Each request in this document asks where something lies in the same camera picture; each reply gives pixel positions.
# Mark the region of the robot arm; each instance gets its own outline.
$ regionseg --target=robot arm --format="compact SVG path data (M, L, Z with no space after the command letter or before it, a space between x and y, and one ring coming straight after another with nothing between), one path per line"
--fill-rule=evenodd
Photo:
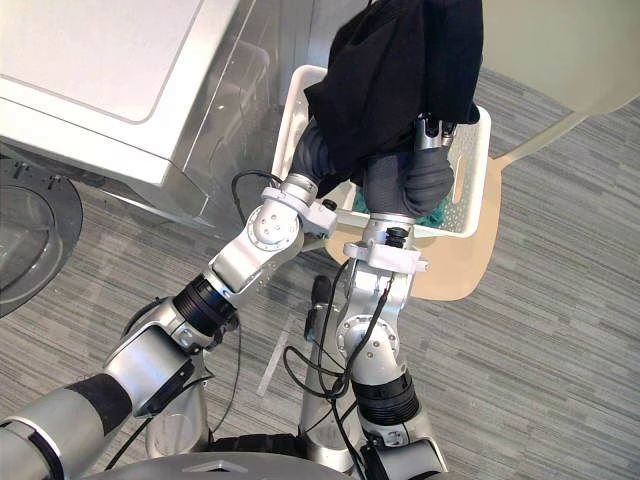
M245 228L174 298L123 338L103 372L60 388L0 422L0 476L63 480L82 475L124 422L159 413L194 372L191 355L220 342L236 308L295 257L304 233L322 237L336 224L315 201L316 184L291 174Z

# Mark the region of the white laundry basket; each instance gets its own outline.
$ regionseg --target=white laundry basket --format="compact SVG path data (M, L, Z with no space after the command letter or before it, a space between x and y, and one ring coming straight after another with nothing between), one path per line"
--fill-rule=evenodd
M280 178L286 177L289 172L296 144L308 123L308 103L304 89L318 83L326 73L325 68L303 65L291 78L271 168L271 173ZM416 237L469 237L478 228L491 129L489 114L482 107L478 109L478 123L459 125L449 150L449 162L454 171L455 182L446 199L444 222L437 228L416 225ZM351 211L355 194L356 186L351 182L344 182L326 198L338 204L338 223L364 228L369 215Z

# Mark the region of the beige chair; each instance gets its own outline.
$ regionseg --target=beige chair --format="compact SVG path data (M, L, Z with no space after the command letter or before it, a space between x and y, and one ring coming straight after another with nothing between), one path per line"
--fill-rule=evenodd
M476 233L417 240L430 262L412 295L458 300L484 275L498 231L502 170L550 144L591 115L640 95L640 0L484 0L485 68L510 77L571 110L504 155L489 159ZM342 245L361 229L340 225L327 251L344 261Z

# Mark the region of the gray carpet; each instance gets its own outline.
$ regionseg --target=gray carpet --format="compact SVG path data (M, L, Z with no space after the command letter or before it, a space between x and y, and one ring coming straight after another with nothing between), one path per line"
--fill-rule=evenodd
M477 99L492 115L493 154L563 113L488 72ZM409 302L403 350L453 470L478 480L639 478L638 185L636 100L508 168L495 250L473 294ZM179 291L233 234L78 189L85 219L71 259L0 320L0 417L97 371L126 319ZM295 431L300 391L281 363L268 384L263 374L279 338L308 350L301 336L313 277L335 270L322 253L301 255L241 312L239 394L221 435ZM230 395L236 340L229 334L207 358L212 424ZM137 425L127 424L99 466ZM138 440L122 463L142 458Z

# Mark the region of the green cloth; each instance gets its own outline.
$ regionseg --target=green cloth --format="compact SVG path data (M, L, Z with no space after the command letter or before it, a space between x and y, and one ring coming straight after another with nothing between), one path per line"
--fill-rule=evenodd
M446 198L443 198L438 206L429 214L424 217L416 219L416 225L422 225L423 227L439 227L444 222L444 207L446 205ZM364 195L362 195L362 189L356 189L356 198L353 199L354 212L369 213L367 204L364 203Z

